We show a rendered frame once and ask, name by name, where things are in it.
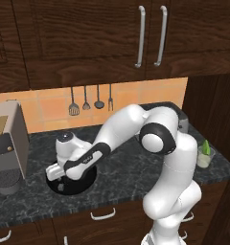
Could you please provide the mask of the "grey toaster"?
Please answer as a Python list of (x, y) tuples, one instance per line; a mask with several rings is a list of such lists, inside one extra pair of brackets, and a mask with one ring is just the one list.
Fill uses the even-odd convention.
[(178, 130), (182, 133), (187, 133), (189, 131), (188, 116), (182, 110), (180, 110), (178, 112), (178, 119), (179, 119)]

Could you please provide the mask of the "tall dark wood panel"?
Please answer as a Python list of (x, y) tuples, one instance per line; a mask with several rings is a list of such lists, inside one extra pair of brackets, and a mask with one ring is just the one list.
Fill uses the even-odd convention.
[[(182, 110), (190, 124), (230, 162), (230, 74), (188, 78)], [(230, 180), (203, 245), (230, 245)]]

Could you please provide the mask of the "green wedge garnish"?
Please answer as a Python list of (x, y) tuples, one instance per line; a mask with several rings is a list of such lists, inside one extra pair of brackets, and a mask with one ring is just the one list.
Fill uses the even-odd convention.
[(201, 148), (201, 152), (204, 155), (210, 155), (211, 154), (211, 147), (209, 146), (209, 142), (207, 140), (205, 140), (203, 142), (202, 148)]

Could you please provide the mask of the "grey slotted spatula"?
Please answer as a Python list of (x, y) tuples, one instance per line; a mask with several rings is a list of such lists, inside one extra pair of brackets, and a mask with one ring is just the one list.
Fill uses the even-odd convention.
[(69, 115), (78, 116), (79, 113), (80, 113), (80, 107), (75, 103), (74, 91), (71, 91), (71, 103), (69, 105)]

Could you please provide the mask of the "dark wood drawer front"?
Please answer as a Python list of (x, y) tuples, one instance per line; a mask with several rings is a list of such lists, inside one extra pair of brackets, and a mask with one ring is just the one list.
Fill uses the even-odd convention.
[[(115, 216), (101, 221), (90, 217), (113, 212)], [(142, 201), (129, 201), (88, 211), (66, 214), (53, 219), (59, 245), (141, 245), (145, 230), (146, 215)]]
[(0, 245), (58, 245), (51, 219), (0, 229), (0, 238), (11, 230), (9, 240)]

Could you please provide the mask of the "dark wood cupboard door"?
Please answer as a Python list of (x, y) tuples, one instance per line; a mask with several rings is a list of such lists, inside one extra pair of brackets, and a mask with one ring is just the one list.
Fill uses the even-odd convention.
[(0, 93), (29, 89), (12, 0), (0, 0)]
[(135, 67), (139, 6), (150, 27), (151, 0), (12, 0), (33, 89), (95, 85), (146, 77), (149, 35), (142, 66)]
[[(153, 65), (154, 6), (168, 9), (163, 59)], [(230, 0), (151, 0), (146, 78), (230, 74)]]

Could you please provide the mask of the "grey coffee machine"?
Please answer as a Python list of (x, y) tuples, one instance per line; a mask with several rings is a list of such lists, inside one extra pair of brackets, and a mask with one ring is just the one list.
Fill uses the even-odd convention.
[(29, 136), (21, 104), (0, 102), (0, 193), (16, 193), (26, 178)]

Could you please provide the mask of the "grey hanging fork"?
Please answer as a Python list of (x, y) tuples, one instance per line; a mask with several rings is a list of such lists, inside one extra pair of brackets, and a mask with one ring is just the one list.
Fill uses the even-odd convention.
[(108, 111), (113, 111), (112, 86), (109, 84)]

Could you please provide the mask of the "grey hanging ladle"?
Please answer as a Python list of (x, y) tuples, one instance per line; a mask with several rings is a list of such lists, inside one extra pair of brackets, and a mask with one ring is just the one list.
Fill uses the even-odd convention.
[(97, 87), (97, 100), (94, 102), (97, 109), (102, 109), (104, 107), (104, 102), (100, 100), (100, 87)]

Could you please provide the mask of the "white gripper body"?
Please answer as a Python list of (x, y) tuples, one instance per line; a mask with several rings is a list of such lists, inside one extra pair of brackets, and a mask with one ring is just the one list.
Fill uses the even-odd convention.
[(54, 163), (46, 168), (46, 175), (49, 181), (54, 181), (62, 176), (65, 176), (66, 173), (58, 163)]

